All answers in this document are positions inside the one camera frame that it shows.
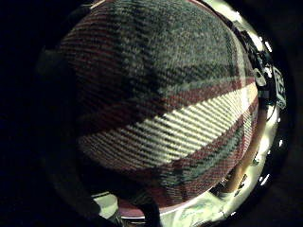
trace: plaid fabric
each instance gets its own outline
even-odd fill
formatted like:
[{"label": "plaid fabric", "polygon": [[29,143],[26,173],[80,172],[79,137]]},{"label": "plaid fabric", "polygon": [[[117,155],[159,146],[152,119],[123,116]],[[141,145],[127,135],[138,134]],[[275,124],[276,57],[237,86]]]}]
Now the plaid fabric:
[{"label": "plaid fabric", "polygon": [[160,207],[205,192],[247,150],[251,65],[195,1],[107,1],[59,49],[77,75],[80,151],[146,185]]}]

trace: red stripe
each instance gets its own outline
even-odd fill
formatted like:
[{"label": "red stripe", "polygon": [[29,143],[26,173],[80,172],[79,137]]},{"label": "red stripe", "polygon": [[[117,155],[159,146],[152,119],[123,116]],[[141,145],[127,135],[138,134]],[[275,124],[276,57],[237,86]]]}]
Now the red stripe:
[{"label": "red stripe", "polygon": [[210,8],[208,8],[207,6],[205,6],[204,3],[199,2],[199,1],[195,1],[195,0],[188,0],[188,2],[193,3],[197,7],[201,8],[201,9],[204,9],[204,10],[208,11],[209,13],[211,13],[212,15],[218,17],[216,15],[216,13],[214,13]]},{"label": "red stripe", "polygon": [[[170,188],[149,187],[147,190],[152,194],[160,208],[192,200],[215,186],[223,177],[225,177],[239,161],[236,157],[240,152],[241,146],[237,147],[228,158],[220,161],[216,166],[210,168],[207,173],[190,183]],[[133,209],[132,213],[137,217],[143,216],[139,210],[126,201],[120,201],[119,207],[122,209]]]},{"label": "red stripe", "polygon": [[[254,82],[253,78],[246,84]],[[122,128],[134,123],[152,119],[157,115],[172,112],[183,107],[222,96],[241,88],[239,79],[223,82],[207,88],[193,89],[169,97],[150,98],[148,100],[128,100],[104,108],[98,113],[88,114],[79,119],[80,136],[100,131]]]}]

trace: bright light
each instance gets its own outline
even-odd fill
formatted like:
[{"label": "bright light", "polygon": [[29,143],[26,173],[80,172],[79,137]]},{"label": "bright light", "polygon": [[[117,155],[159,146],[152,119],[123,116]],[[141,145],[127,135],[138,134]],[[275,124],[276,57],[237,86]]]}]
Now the bright light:
[{"label": "bright light", "polygon": [[277,122],[277,119],[278,119],[278,112],[277,112],[277,108],[274,109],[273,106],[270,106],[268,108],[268,112],[267,112],[267,118],[268,117],[271,117],[270,120],[267,122],[266,125],[270,126],[270,127],[273,127],[276,122]]},{"label": "bright light", "polygon": [[263,135],[261,142],[259,144],[258,153],[264,153],[267,149],[269,149],[270,140],[268,135]]},{"label": "bright light", "polygon": [[91,9],[96,8],[97,6],[101,5],[101,4],[104,3],[104,2],[105,2],[105,0],[102,0],[102,1],[99,1],[99,2],[95,3],[95,4],[91,7]]},{"label": "bright light", "polygon": [[263,50],[263,43],[260,41],[258,35],[256,35],[255,33],[251,32],[251,31],[248,31],[248,35],[253,40],[254,45],[257,47],[257,50],[258,51]]},{"label": "bright light", "polygon": [[266,68],[265,68],[265,72],[267,73],[267,75],[268,75],[269,78],[272,78],[272,77],[273,77],[272,71],[271,71],[270,68],[266,67]]},{"label": "bright light", "polygon": [[269,52],[273,52],[272,47],[269,45],[269,43],[267,41],[265,42],[265,45],[268,48]]},{"label": "bright light", "polygon": [[226,4],[219,4],[217,7],[214,8],[216,11],[224,15],[230,21],[242,21],[242,17],[238,11],[234,11],[232,8],[227,6]]},{"label": "bright light", "polygon": [[267,176],[264,178],[263,182],[260,185],[264,186],[265,183],[267,182],[268,178],[269,178],[269,174],[267,174]]}]

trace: white stripe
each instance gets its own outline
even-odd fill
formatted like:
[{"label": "white stripe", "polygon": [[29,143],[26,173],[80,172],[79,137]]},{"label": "white stripe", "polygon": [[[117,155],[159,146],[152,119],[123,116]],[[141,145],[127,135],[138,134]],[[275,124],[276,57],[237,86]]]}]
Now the white stripe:
[{"label": "white stripe", "polygon": [[105,2],[105,0],[96,2],[93,6],[91,6],[91,9],[96,8],[97,6],[101,5],[104,2]]},{"label": "white stripe", "polygon": [[[254,94],[243,98],[242,95],[247,93]],[[85,146],[81,149],[89,156],[93,156],[92,152],[97,151],[98,161],[109,168],[125,169],[123,166],[127,164],[129,169],[142,169],[167,164],[192,154],[229,130],[241,114],[247,111],[252,99],[250,97],[253,96],[257,96],[254,83],[223,96],[129,125],[124,129],[83,136],[80,138],[80,144],[84,143]],[[247,103],[239,106],[239,102],[235,100]],[[249,131],[247,123],[245,132],[249,134]],[[89,137],[90,143],[96,141],[98,145],[89,146],[85,143]],[[112,161],[114,166],[109,165],[110,159],[115,159]]]},{"label": "white stripe", "polygon": [[[245,78],[245,65],[244,65],[244,58],[243,58],[243,53],[242,53],[242,48],[241,48],[241,44],[240,41],[238,40],[238,38],[236,37],[236,35],[234,34],[234,32],[232,33],[232,37],[234,39],[234,43],[236,45],[237,48],[237,67],[239,68],[239,73],[240,73],[240,77],[241,78]],[[245,83],[243,82],[245,80],[241,81],[241,87],[245,87]],[[249,107],[249,103],[252,103],[253,100],[250,99],[250,96],[247,95],[247,91],[242,90],[242,94],[241,94],[241,107],[244,110],[247,110]],[[247,137],[249,135],[247,135],[247,125],[244,125],[244,136]]]}]

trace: dark background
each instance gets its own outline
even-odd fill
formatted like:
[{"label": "dark background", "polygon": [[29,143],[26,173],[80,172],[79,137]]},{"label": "dark background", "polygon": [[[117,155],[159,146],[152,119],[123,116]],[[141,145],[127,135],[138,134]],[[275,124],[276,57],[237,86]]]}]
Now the dark background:
[{"label": "dark background", "polygon": [[[0,2],[0,226],[90,226],[56,195],[32,149],[32,67],[43,43],[83,1]],[[285,75],[288,111],[280,136],[285,149],[275,174],[224,226],[303,226],[301,87],[303,16],[300,1],[227,1],[274,49]]]}]

